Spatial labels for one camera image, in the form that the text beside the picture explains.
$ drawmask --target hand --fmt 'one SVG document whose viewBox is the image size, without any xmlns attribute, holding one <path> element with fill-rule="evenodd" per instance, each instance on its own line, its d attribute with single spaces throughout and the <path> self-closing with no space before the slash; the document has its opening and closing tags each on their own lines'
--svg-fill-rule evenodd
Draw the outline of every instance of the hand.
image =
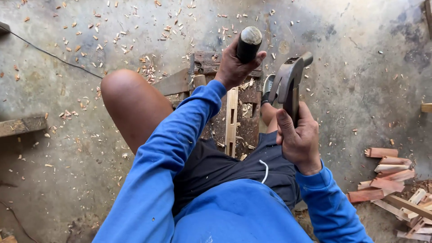
<svg viewBox="0 0 432 243">
<path fill-rule="evenodd" d="M 223 50 L 222 61 L 215 76 L 215 79 L 221 82 L 227 91 L 242 84 L 246 77 L 260 66 L 267 56 L 267 52 L 260 51 L 250 63 L 242 64 L 236 54 L 239 36 L 237 35 L 233 42 Z"/>
<path fill-rule="evenodd" d="M 276 143 L 282 145 L 285 158 L 295 164 L 305 176 L 320 172 L 322 165 L 318 151 L 318 122 L 312 117 L 306 103 L 299 102 L 297 128 L 294 128 L 291 117 L 284 109 L 277 110 L 276 119 Z"/>
</svg>

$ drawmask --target cuff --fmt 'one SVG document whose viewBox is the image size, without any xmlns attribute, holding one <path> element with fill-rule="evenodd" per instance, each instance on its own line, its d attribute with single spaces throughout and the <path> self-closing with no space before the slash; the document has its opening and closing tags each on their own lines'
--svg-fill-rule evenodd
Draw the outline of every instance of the cuff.
<svg viewBox="0 0 432 243">
<path fill-rule="evenodd" d="M 208 86 L 210 86 L 211 89 L 216 91 L 216 93 L 219 95 L 219 98 L 222 98 L 224 95 L 226 95 L 226 88 L 221 82 L 217 80 L 212 80 L 207 84 L 207 87 Z"/>
<path fill-rule="evenodd" d="M 305 176 L 301 174 L 297 167 L 295 167 L 295 180 L 299 186 L 307 187 L 309 189 L 322 189 L 327 187 L 330 184 L 333 176 L 330 170 L 324 166 L 323 160 L 321 160 L 321 165 L 323 166 L 321 171 L 311 176 Z"/>
</svg>

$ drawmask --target left hand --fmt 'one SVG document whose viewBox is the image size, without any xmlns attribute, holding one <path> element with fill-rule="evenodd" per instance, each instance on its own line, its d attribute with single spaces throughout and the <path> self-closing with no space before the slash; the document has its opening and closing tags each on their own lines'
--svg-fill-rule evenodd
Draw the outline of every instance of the left hand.
<svg viewBox="0 0 432 243">
<path fill-rule="evenodd" d="M 259 67 L 267 56 L 267 52 L 260 51 L 250 63 L 242 64 L 237 58 L 239 36 L 237 35 L 233 42 L 223 50 L 222 61 L 215 76 L 215 79 L 221 82 L 227 91 L 242 84 L 246 77 L 255 68 Z"/>
</svg>

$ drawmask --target black shorts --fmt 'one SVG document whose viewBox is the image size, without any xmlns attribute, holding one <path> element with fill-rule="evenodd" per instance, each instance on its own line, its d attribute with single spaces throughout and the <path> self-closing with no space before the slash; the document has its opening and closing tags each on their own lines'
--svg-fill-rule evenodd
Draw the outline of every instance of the black shorts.
<svg viewBox="0 0 432 243">
<path fill-rule="evenodd" d="M 240 161 L 217 150 L 213 139 L 199 139 L 183 170 L 174 177 L 173 215 L 208 189 L 237 179 L 252 179 L 270 187 L 292 210 L 301 201 L 300 188 L 295 182 L 294 165 L 282 158 L 282 148 L 276 144 L 276 131 L 260 133 L 258 146 Z"/>
</svg>

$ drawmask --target leg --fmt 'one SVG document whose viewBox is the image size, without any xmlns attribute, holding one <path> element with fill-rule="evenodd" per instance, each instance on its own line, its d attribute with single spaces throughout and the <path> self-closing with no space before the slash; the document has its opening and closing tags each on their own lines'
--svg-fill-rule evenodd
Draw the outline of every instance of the leg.
<svg viewBox="0 0 432 243">
<path fill-rule="evenodd" d="M 261 114 L 263 116 L 263 122 L 267 126 L 266 133 L 272 133 L 277 130 L 276 111 L 270 103 L 264 103 L 261 105 Z"/>
<path fill-rule="evenodd" d="M 172 112 L 170 101 L 131 70 L 104 77 L 101 91 L 109 115 L 134 154 Z"/>
</svg>

